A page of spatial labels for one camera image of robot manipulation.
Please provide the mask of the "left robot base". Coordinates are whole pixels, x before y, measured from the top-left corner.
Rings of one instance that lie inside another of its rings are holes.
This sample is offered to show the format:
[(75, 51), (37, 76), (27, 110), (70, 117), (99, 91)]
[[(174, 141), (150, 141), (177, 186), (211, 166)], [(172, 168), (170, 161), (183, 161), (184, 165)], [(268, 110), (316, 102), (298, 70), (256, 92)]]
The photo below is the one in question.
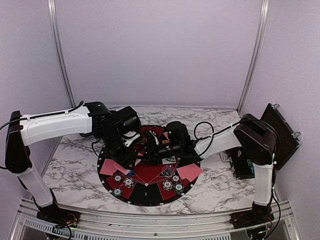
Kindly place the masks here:
[(38, 206), (36, 217), (62, 227), (77, 227), (79, 223), (80, 213), (78, 211), (60, 208), (57, 205), (46, 207)]

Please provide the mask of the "blue small blind button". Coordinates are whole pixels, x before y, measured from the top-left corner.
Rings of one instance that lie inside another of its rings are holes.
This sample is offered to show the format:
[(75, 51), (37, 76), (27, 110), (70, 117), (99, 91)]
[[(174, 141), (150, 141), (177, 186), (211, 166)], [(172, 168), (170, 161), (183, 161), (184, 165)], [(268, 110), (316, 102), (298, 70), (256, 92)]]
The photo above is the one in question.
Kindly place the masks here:
[(129, 171), (127, 174), (125, 174), (126, 176), (130, 177), (130, 176), (135, 176), (135, 172), (134, 170)]

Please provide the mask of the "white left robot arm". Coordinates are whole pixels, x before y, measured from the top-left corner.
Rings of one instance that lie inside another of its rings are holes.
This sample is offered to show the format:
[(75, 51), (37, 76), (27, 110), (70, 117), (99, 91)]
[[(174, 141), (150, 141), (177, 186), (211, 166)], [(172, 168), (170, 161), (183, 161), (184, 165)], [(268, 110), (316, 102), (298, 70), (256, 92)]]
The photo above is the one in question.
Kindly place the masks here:
[(92, 135), (102, 140), (108, 159), (131, 169), (137, 158), (134, 143), (141, 137), (141, 121), (132, 107), (111, 111), (99, 101), (81, 101), (74, 108), (41, 114), (14, 111), (5, 126), (5, 168), (16, 175), (53, 223), (63, 219), (63, 211), (55, 205), (54, 194), (39, 172), (55, 152), (59, 139)]

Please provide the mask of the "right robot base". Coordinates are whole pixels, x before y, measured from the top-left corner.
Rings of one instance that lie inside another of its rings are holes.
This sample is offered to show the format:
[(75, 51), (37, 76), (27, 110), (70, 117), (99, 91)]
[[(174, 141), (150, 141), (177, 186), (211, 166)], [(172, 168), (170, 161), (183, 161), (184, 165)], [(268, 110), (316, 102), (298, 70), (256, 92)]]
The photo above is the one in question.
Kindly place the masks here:
[(250, 239), (262, 239), (267, 235), (269, 227), (275, 219), (271, 209), (267, 206), (252, 207), (251, 210), (239, 211), (230, 215), (229, 222), (234, 229), (246, 228), (246, 233)]

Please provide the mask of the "red brown poker chip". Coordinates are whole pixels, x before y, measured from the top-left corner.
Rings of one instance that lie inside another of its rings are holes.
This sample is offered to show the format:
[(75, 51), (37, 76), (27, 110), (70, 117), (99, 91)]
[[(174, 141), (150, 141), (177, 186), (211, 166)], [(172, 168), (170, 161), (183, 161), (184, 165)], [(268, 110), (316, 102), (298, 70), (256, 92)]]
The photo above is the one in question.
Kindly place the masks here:
[(122, 181), (122, 176), (121, 175), (115, 175), (114, 177), (113, 177), (113, 180), (114, 180), (114, 182), (116, 182), (116, 183), (120, 183), (121, 181)]
[(177, 182), (180, 181), (180, 177), (179, 177), (178, 175), (173, 175), (173, 176), (172, 176), (172, 181), (175, 182), (175, 183), (177, 183)]

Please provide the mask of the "red playing card deck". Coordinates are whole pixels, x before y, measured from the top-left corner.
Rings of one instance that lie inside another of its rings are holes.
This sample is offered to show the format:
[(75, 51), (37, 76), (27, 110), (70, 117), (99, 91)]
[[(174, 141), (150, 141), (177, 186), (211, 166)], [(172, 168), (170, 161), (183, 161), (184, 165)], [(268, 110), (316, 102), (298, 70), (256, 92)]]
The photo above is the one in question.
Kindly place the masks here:
[(139, 164), (141, 161), (142, 161), (141, 159), (137, 158), (137, 159), (135, 160), (135, 162), (134, 162), (134, 166), (136, 166), (137, 164)]

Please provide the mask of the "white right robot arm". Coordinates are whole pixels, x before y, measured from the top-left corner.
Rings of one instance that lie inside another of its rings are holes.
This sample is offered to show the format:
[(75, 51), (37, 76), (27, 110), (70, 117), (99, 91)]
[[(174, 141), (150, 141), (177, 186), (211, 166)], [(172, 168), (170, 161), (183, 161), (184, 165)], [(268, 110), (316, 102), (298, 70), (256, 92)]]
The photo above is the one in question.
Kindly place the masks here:
[(254, 203), (257, 206), (248, 212), (247, 219), (258, 224), (267, 216), (265, 206), (272, 199), (274, 157), (281, 144), (274, 127), (247, 113), (240, 121), (206, 137), (191, 139), (186, 125), (180, 121), (168, 123), (164, 130), (168, 133), (168, 143), (162, 143), (150, 130), (143, 133), (145, 152), (152, 160), (177, 156), (195, 163), (220, 152), (241, 148), (254, 167)]

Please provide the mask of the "single red playing card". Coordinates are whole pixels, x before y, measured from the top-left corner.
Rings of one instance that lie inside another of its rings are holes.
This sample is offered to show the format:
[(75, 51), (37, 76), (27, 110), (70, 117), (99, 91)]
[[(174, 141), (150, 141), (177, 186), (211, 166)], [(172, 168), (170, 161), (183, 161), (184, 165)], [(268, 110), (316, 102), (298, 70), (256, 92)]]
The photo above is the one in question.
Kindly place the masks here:
[(112, 176), (116, 171), (120, 171), (122, 167), (111, 159), (105, 159), (99, 171), (102, 175)]

